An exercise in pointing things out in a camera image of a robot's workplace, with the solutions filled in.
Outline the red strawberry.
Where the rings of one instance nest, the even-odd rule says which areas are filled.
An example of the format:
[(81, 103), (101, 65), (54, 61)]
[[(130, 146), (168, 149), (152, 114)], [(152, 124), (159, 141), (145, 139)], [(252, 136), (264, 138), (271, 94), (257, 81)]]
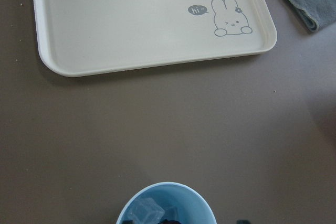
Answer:
[(159, 224), (181, 224), (178, 220), (163, 219)]

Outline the light blue cup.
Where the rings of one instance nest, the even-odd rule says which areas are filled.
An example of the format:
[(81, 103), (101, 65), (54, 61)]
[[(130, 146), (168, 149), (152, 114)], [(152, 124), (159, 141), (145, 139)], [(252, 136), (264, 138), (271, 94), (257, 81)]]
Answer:
[(126, 203), (116, 223), (134, 223), (127, 214), (137, 198), (153, 198), (165, 210), (160, 221), (171, 219), (181, 223), (217, 223), (209, 204), (198, 192), (175, 182), (160, 182), (140, 190)]

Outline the ice cube in cup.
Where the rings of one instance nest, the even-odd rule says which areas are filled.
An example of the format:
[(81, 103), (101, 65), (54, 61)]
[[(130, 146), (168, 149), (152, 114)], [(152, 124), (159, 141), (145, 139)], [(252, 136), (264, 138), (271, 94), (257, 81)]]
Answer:
[(159, 223), (165, 214), (153, 198), (137, 198), (130, 205), (127, 217), (134, 223)]

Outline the cream rabbit tray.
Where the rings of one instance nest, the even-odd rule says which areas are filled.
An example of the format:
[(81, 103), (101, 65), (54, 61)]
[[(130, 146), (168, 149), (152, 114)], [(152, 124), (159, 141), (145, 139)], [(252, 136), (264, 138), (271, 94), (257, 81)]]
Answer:
[(255, 55), (277, 31), (265, 0), (34, 0), (39, 55), (66, 77)]

